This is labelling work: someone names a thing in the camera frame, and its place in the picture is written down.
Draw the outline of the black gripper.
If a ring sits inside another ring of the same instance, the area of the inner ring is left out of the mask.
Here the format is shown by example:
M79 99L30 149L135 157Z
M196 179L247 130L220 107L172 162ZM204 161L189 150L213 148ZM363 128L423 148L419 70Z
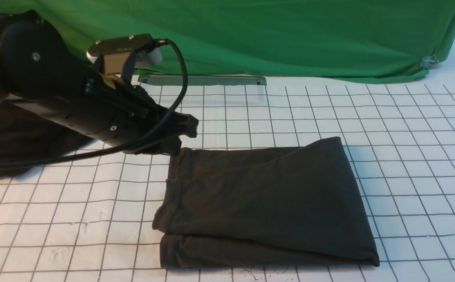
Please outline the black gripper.
M112 147L133 143L149 133L165 116L146 91L104 76L46 76L14 78L21 98L16 105ZM150 140L124 150L127 155L176 156L179 136L197 137L199 120L173 113L161 127L165 139Z

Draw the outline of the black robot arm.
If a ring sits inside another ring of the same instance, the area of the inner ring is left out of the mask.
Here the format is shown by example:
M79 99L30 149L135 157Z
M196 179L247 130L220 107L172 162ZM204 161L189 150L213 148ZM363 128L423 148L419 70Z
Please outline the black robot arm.
M131 83L138 67L156 66L171 46L182 89L170 108ZM181 136L197 137L198 119L175 111L188 87L185 62L170 40L150 34L105 39L73 55L58 30L36 11L0 14L0 103L10 102L126 154L177 155Z

